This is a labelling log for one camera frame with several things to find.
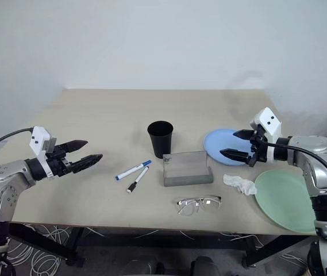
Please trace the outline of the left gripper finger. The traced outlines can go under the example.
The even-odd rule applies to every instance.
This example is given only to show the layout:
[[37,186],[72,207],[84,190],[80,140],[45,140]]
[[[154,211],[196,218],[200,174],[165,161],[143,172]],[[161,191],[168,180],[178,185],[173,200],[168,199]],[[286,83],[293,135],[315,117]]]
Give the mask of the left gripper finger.
[[62,144],[62,149],[64,152],[70,153],[81,149],[87,143],[88,143],[87,140],[73,140]]
[[101,159],[103,155],[102,154],[93,154],[86,156],[84,158],[81,158],[81,160],[74,162],[71,165],[71,171],[73,173],[78,173],[80,171],[83,171],[89,167],[92,167],[93,165],[97,164]]

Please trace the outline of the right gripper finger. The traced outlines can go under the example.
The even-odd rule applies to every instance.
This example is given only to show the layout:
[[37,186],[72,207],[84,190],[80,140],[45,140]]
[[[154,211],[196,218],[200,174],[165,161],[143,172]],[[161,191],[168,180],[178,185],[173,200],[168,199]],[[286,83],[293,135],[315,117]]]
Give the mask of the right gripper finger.
[[242,129],[233,133],[233,136],[236,136],[243,140],[251,140],[254,136],[255,131],[250,129]]
[[237,162],[243,162],[245,164],[248,164],[248,162],[251,159],[251,156],[247,152],[238,151],[236,149],[222,149],[220,150],[220,154],[223,155],[226,158],[229,158],[231,160],[237,161]]

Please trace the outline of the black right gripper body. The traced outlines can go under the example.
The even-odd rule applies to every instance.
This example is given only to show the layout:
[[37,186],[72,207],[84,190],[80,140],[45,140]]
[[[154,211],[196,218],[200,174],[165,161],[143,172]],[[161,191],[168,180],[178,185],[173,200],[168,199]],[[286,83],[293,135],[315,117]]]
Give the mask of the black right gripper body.
[[252,156],[248,156],[247,164],[253,167],[257,162],[267,162],[267,138],[264,129],[249,130],[247,139],[251,143]]

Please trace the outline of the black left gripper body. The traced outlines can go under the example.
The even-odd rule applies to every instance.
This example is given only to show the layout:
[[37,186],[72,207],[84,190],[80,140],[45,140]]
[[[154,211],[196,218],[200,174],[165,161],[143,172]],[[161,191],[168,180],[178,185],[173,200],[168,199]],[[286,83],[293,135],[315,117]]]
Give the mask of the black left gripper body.
[[58,177],[72,172],[71,163],[66,159],[66,154],[72,152],[71,143],[56,145],[52,152],[47,153],[47,164],[52,174]]

